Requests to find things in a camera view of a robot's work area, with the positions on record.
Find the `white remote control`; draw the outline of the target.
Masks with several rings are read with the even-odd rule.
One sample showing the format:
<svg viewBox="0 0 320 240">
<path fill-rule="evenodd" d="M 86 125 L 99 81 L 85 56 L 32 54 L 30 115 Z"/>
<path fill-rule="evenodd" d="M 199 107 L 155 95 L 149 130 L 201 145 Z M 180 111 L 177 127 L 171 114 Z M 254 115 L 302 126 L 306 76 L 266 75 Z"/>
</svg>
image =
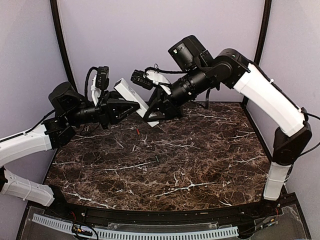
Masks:
<svg viewBox="0 0 320 240">
<path fill-rule="evenodd" d="M 140 97 L 138 93 L 127 83 L 124 78 L 118 80 L 114 89 L 127 101 L 139 103 L 139 109 L 136 112 L 143 118 L 149 109 L 147 103 Z"/>
</svg>

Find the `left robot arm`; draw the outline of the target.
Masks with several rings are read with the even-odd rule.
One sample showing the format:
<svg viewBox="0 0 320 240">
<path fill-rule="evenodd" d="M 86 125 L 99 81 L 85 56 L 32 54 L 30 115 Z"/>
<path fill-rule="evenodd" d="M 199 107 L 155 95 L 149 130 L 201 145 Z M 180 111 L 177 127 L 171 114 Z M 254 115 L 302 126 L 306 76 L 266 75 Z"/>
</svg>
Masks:
<svg viewBox="0 0 320 240">
<path fill-rule="evenodd" d="M 5 165 L 25 156 L 67 145 L 76 135 L 76 128 L 99 123 L 103 129 L 116 125 L 140 108 L 139 103 L 127 101 L 115 91 L 106 91 L 97 104 L 74 90 L 69 82 L 59 84 L 48 96 L 53 110 L 34 127 L 0 140 L 0 192 L 22 200 L 41 204 L 67 218 L 70 206 L 58 187 L 35 183 L 20 177 Z"/>
</svg>

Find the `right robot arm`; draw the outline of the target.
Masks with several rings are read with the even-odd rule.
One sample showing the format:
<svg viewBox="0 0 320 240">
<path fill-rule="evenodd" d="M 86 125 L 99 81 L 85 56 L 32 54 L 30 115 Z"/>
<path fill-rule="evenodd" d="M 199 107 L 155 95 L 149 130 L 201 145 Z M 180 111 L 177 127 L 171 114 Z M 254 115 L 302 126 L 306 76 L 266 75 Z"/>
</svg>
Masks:
<svg viewBox="0 0 320 240">
<path fill-rule="evenodd" d="M 260 107 L 278 127 L 274 134 L 273 154 L 263 192 L 263 200 L 255 205 L 255 213 L 266 217 L 289 175 L 290 168 L 304 153 L 312 137 L 308 113 L 298 107 L 253 61 L 232 48 L 213 57 L 194 36 L 172 46 L 168 53 L 179 66 L 180 78 L 174 83 L 161 82 L 163 71 L 148 67 L 143 72 L 149 87 L 156 87 L 145 121 L 153 121 L 150 113 L 159 111 L 161 119 L 181 116 L 180 107 L 199 94 L 225 85 L 247 97 Z"/>
</svg>

